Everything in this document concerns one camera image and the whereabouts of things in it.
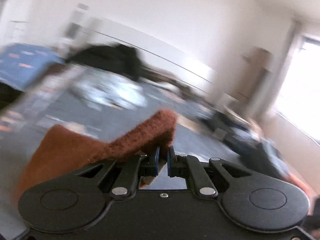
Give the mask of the rust orange fuzzy sweater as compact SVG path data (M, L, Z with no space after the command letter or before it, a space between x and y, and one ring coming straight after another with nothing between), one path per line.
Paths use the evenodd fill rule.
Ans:
M112 142L95 140L53 126L24 168L13 194L13 204L27 189L104 159L126 160L133 155L150 155L156 148L164 152L172 145L177 114L160 109L125 135Z

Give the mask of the dark grey quilted bedspread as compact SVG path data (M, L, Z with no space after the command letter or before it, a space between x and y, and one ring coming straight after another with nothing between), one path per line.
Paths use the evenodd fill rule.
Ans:
M73 92L83 73L82 67L72 66L45 77L1 113L1 164L24 166L54 125L67 126L101 141L112 141L163 108L172 109L178 115L174 140L177 153L194 155L201 161L219 157L240 162L236 153L201 124L201 118L210 114L208 107L185 101L147 82L139 84L146 101L142 107L95 106Z

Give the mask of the blue patterned storage box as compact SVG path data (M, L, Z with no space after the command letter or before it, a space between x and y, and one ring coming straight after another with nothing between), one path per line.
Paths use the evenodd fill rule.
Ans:
M49 65L63 62L47 47L20 43L8 46L1 53L1 83L24 91Z

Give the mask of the black garment on bed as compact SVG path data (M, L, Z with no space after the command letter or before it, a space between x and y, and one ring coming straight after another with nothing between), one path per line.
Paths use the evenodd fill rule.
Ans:
M139 80L142 68L137 50L119 43L111 46L89 46L69 56L65 62L74 62L113 72L132 81Z

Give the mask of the white grey crumpled garment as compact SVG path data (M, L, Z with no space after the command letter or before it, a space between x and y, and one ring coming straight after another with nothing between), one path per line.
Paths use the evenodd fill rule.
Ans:
M71 91L87 107L99 111L104 106L116 106L124 109L147 106L142 87L117 75L82 77L72 85Z

